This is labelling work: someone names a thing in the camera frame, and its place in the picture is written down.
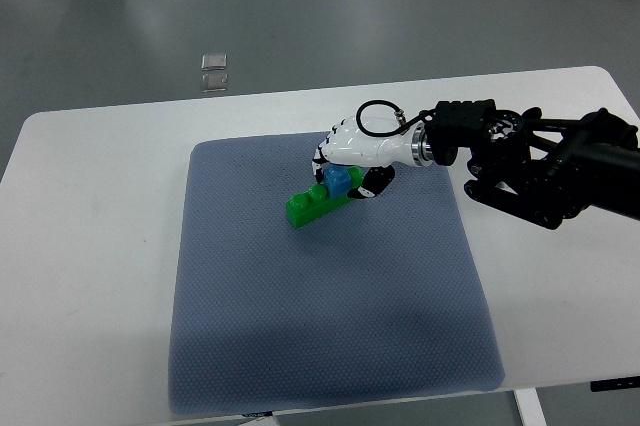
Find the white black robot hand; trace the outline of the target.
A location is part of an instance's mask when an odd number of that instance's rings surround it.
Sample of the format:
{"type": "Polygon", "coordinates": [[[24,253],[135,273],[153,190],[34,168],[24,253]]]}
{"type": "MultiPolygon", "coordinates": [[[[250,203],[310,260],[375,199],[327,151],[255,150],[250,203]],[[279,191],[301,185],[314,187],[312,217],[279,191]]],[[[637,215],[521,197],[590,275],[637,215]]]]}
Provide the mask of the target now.
{"type": "Polygon", "coordinates": [[[434,159],[424,125],[417,123],[405,132],[380,135],[393,125],[394,122],[388,119],[371,118],[359,126],[353,117],[334,125],[316,148],[312,159],[316,181],[321,183],[324,180],[325,169],[330,164],[364,168],[366,173],[362,183],[351,189],[347,196],[369,199],[380,195],[392,182],[394,164],[411,167],[431,165],[434,159]]]}

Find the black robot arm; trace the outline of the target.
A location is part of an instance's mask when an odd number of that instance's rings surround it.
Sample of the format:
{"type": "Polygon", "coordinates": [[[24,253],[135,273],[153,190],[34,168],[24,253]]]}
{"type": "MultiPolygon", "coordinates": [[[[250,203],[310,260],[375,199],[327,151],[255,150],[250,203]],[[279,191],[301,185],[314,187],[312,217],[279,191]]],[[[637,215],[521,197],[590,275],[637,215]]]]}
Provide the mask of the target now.
{"type": "Polygon", "coordinates": [[[421,118],[437,164],[469,150],[464,191],[479,203],[547,229],[590,206],[639,216],[639,130],[605,108],[570,120],[441,101],[421,118]]]}

